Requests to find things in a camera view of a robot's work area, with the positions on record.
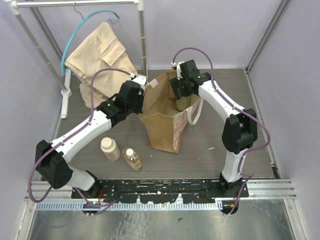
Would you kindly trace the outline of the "green bottle with beige cap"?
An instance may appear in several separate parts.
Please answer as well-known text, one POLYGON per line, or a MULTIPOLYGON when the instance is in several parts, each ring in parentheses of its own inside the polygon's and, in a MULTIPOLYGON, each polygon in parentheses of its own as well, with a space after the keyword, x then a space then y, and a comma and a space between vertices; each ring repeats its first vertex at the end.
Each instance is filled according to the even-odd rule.
POLYGON ((181 97, 176 100, 176 108, 179 112, 185 111, 191 106, 191 96, 181 97))

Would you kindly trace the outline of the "light green lotion bottle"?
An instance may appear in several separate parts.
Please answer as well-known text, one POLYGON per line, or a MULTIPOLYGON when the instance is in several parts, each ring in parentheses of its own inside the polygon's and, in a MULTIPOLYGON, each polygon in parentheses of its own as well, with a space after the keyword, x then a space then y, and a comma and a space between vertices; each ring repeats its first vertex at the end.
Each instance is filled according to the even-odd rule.
POLYGON ((170 116, 170 117, 174 117, 175 115, 177 115, 177 114, 179 114, 180 113, 180 111, 178 111, 178 110, 169 110, 167 113, 166 113, 166 115, 167 116, 170 116))

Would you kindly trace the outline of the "brown canvas tote bag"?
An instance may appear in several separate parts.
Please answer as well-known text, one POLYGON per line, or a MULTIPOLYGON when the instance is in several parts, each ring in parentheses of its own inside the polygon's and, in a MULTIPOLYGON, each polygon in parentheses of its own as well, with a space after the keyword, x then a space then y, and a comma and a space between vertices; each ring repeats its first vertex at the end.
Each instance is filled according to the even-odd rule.
POLYGON ((145 89, 143 113, 139 118, 146 127, 151 148, 177 154, 184 128, 197 123, 204 101, 193 94, 190 107, 175 116, 168 116, 169 110, 177 110, 176 99, 169 83, 169 80, 176 76, 176 72, 166 71, 149 83, 145 89))

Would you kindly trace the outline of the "amber clear bottle white cap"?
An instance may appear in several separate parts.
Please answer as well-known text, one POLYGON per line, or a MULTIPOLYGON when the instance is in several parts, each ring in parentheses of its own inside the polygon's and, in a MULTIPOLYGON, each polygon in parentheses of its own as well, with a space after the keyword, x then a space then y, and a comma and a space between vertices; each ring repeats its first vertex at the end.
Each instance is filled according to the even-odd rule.
POLYGON ((131 167, 135 171, 141 171, 143 169, 141 157, 139 154, 134 151, 132 148, 125 148, 122 151, 122 155, 128 164, 129 167, 131 167))

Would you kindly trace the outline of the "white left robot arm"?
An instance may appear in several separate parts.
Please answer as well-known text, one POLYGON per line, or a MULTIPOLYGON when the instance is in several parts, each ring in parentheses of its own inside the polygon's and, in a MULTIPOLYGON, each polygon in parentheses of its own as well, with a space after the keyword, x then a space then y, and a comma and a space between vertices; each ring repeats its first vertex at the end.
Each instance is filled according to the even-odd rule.
POLYGON ((102 189, 98 178, 88 170, 70 167, 72 158, 100 134, 124 121, 131 113, 142 113, 147 79, 142 75, 127 80, 117 94, 102 102, 93 115, 74 129, 53 140, 40 141, 36 146, 37 172, 53 189, 69 186, 82 190, 88 198, 98 197, 102 189))

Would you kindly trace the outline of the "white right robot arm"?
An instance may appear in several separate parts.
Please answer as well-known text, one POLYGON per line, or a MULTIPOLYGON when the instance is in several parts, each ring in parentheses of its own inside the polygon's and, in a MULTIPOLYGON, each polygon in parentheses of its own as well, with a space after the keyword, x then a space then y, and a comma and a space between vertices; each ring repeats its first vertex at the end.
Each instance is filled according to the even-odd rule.
POLYGON ((208 73, 200 73, 194 60, 173 62, 176 77, 169 81, 177 100, 197 95, 208 102, 224 120, 222 143, 226 149, 224 168, 219 175, 218 187, 225 197, 231 197, 240 187, 242 176, 241 161, 244 153, 253 147, 258 139, 257 114, 252 109, 245 109, 233 101, 208 73))

